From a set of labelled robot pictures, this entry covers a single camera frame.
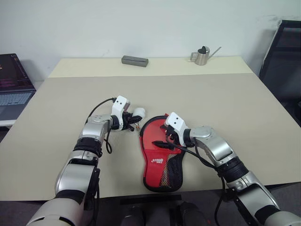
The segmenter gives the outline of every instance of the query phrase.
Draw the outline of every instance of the laptop keyboard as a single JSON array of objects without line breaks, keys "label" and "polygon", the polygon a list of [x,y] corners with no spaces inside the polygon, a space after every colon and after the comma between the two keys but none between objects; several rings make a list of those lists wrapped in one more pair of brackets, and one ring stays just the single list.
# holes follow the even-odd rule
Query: laptop keyboard
[{"label": "laptop keyboard", "polygon": [[32,93],[15,93],[0,95],[0,106],[23,105]]}]

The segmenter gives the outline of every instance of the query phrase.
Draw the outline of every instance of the laptop screen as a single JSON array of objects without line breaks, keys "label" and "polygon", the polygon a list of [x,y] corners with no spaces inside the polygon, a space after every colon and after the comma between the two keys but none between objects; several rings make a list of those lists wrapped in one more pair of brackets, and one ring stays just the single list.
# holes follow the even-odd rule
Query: laptop screen
[{"label": "laptop screen", "polygon": [[0,92],[35,90],[16,54],[0,55]]}]

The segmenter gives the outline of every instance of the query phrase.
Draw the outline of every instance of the laptop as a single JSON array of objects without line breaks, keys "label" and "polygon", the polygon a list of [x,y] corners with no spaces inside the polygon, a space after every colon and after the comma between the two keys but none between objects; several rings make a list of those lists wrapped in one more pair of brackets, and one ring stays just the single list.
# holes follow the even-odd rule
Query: laptop
[{"label": "laptop", "polygon": [[36,92],[15,53],[0,55],[0,121],[16,120]]}]

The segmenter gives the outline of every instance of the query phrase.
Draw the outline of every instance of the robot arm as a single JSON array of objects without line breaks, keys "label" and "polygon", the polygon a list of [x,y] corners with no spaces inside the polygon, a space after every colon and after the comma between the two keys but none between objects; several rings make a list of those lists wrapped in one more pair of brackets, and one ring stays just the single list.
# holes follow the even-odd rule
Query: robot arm
[{"label": "robot arm", "polygon": [[168,116],[165,125],[167,130],[177,133],[182,146],[196,145],[205,151],[219,176],[235,193],[234,202],[249,225],[290,226],[301,223],[300,217],[279,210],[272,194],[211,127],[189,129],[176,113]]},{"label": "robot arm", "polygon": [[99,181],[98,160],[106,133],[134,128],[144,116],[143,108],[127,112],[130,105],[125,97],[118,96],[111,115],[88,118],[66,164],[57,177],[55,198],[44,203],[28,222],[28,226],[79,226],[84,205],[94,198]]}]

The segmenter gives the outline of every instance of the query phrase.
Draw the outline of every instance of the floor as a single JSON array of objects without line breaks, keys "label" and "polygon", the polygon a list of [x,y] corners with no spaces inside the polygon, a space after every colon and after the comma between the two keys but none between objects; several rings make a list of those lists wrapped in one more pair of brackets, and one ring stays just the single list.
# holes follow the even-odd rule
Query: floor
[{"label": "floor", "polygon": [[[0,141],[6,131],[0,131]],[[280,208],[301,215],[301,183],[270,186]],[[100,199],[97,225],[118,226],[125,212],[139,206],[146,215],[146,226],[177,226],[176,206],[183,201],[196,204],[215,226],[214,209],[219,190],[172,194],[136,195]],[[0,226],[24,226],[43,204],[41,202],[0,202]],[[222,202],[218,219],[221,226],[247,225],[233,202]]]}]

